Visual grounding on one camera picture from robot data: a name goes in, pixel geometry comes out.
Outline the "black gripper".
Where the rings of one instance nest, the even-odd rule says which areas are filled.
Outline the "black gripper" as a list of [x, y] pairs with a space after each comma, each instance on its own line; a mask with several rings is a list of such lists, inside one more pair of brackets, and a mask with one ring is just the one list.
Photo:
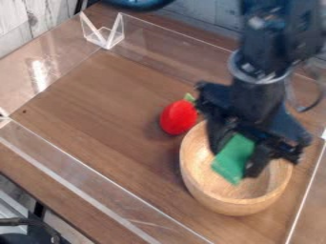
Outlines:
[[255, 142], [246, 177], [259, 177], [275, 159], [299, 163], [313, 136], [286, 109], [283, 81], [261, 84], [234, 78], [230, 85], [201, 81], [195, 89], [195, 106], [206, 119], [211, 152], [218, 154], [237, 133]]

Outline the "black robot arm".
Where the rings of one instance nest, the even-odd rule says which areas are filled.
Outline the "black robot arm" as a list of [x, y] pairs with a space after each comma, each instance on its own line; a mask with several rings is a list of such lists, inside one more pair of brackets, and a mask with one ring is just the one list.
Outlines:
[[295, 67], [322, 51], [321, 0], [242, 0], [243, 33], [231, 53], [231, 83], [197, 84], [209, 147], [218, 154], [239, 134], [254, 142], [242, 175], [257, 177], [270, 161], [299, 162], [313, 136], [286, 109]]

